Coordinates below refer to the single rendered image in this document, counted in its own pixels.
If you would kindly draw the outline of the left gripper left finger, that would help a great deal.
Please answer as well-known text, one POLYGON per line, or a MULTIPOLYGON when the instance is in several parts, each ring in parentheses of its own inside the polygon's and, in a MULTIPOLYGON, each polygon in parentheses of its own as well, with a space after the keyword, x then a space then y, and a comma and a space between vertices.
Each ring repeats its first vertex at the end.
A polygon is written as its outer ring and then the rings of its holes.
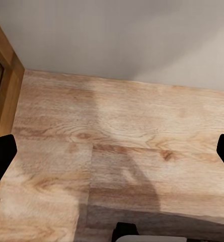
POLYGON ((0 137, 0 181, 17 154, 15 138, 12 134, 0 137))

